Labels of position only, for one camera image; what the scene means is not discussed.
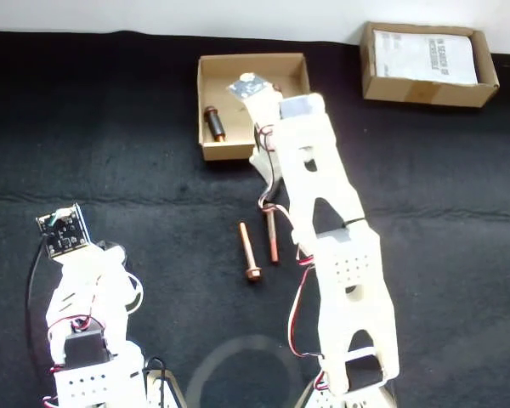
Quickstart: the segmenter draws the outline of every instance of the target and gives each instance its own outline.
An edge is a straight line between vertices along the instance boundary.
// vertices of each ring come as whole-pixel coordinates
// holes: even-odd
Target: black cloth surface
[[[510,56],[495,56],[501,91],[484,109],[448,109],[364,101],[354,46],[119,32],[0,33],[0,407],[39,406],[53,392],[44,315],[59,265],[44,259],[34,287],[42,387],[23,297],[34,218],[74,201],[94,241],[126,247],[145,287],[128,337],[166,360],[192,406],[292,406],[315,376],[317,364],[286,346],[302,273],[286,222],[281,266],[269,266],[263,180],[246,161],[205,163],[197,144],[198,57],[258,52],[304,52],[326,98],[382,239],[400,406],[510,406]],[[255,286],[240,220],[263,267]],[[318,304],[312,278],[301,349],[318,347]]]

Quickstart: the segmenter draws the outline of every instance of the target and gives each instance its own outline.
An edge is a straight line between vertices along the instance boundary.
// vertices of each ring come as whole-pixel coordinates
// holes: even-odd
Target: black wire
[[[350,219],[349,221],[346,221],[345,223],[343,223],[343,227],[346,228],[348,225],[357,223],[358,221],[365,221],[365,220],[366,220],[365,217]]]
[[[40,245],[38,246],[37,251],[34,254],[34,258],[32,259],[31,267],[28,270],[28,276],[26,277],[26,287],[25,287],[26,347],[28,348],[28,354],[31,358],[32,367],[34,368],[34,372],[36,373],[36,376],[40,383],[41,388],[43,387],[43,379],[42,379],[42,376],[41,376],[41,373],[39,370],[36,350],[34,349],[34,342],[32,340],[31,300],[32,300],[32,284],[34,283],[34,275],[36,273],[37,265],[40,262],[40,257],[42,256],[43,248],[47,244],[47,240],[48,240],[48,234],[43,234],[42,240],[40,241]]]
[[[155,369],[155,368],[150,368],[150,363],[152,361],[156,361],[157,363],[159,363],[159,366],[160,368],[158,369]],[[147,373],[148,371],[151,371],[151,370],[160,370],[161,371],[161,387],[160,387],[160,390],[161,390],[161,404],[159,406],[163,407],[164,406],[164,382],[165,382],[165,372],[166,372],[166,369],[167,369],[167,365],[164,364],[164,361],[162,359],[160,359],[159,357],[156,357],[156,356],[151,356],[150,358],[146,359],[145,360],[145,363],[144,363],[144,373],[145,373],[145,388],[146,388],[146,392],[147,392]]]
[[[261,127],[259,129],[258,135],[257,135],[257,140],[260,139],[261,134],[263,134],[263,136],[264,136],[263,146],[259,146],[259,147],[261,147],[266,152],[266,155],[269,158],[270,171],[272,172],[272,182],[270,183],[269,192],[266,195],[266,197],[264,198],[265,201],[270,201],[270,199],[274,197],[276,191],[278,190],[278,184],[275,182],[274,163],[272,162],[272,157],[270,156],[270,151],[268,148],[268,137],[272,134],[272,130],[271,129],[265,130],[266,128],[268,128],[270,126],[271,125],[266,125],[266,126]]]

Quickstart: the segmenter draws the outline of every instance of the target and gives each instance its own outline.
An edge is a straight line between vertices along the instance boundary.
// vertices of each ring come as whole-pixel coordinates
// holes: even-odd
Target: white robotic arm
[[[368,402],[376,408],[395,407],[383,387],[398,376],[399,356],[379,237],[365,221],[348,181],[323,98],[312,93],[283,99],[272,84],[252,73],[243,74],[229,90],[244,103],[258,131],[250,162],[269,185],[259,206],[264,211],[281,209],[288,216],[292,241],[319,282],[321,373],[314,381],[316,390],[300,406],[361,408]],[[289,195],[289,211],[266,202],[280,179]],[[336,210],[342,228],[316,234],[316,198]],[[301,288],[290,316],[290,345]],[[352,344],[359,332],[368,333],[370,344]]]
[[[44,398],[44,406],[184,406],[163,363],[155,359],[161,366],[151,370],[139,346],[126,339],[128,316],[144,291],[125,270],[124,249],[93,244],[77,204],[37,223],[49,257],[62,264],[46,315],[57,396]]]

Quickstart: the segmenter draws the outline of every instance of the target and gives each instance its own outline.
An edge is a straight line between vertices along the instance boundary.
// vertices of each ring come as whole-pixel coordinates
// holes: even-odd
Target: screw
[[[258,281],[259,279],[261,279],[261,269],[255,264],[252,243],[249,241],[249,236],[247,235],[247,228],[245,223],[240,223],[240,236],[241,242],[244,245],[244,252],[246,253],[247,279],[251,282]]]
[[[275,233],[274,208],[266,210],[266,225],[269,231],[270,258],[273,263],[277,263],[280,262],[280,256],[278,255],[278,241]]]

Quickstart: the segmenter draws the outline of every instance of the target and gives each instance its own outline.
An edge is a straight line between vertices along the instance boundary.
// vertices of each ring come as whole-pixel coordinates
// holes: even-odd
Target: open cardboard box
[[[254,72],[278,85],[284,98],[309,94],[308,70],[302,54],[234,54],[202,56],[198,63],[198,129],[204,160],[247,159],[255,138],[245,106],[227,87],[241,74]],[[226,139],[213,140],[204,122],[204,109],[213,105],[223,123]]]
[[[473,45],[478,83],[458,85],[444,82],[416,81],[376,75],[374,30],[467,36]],[[481,107],[499,89],[495,67],[482,31],[464,27],[366,23],[360,43],[363,94],[365,99],[392,100],[432,105]]]

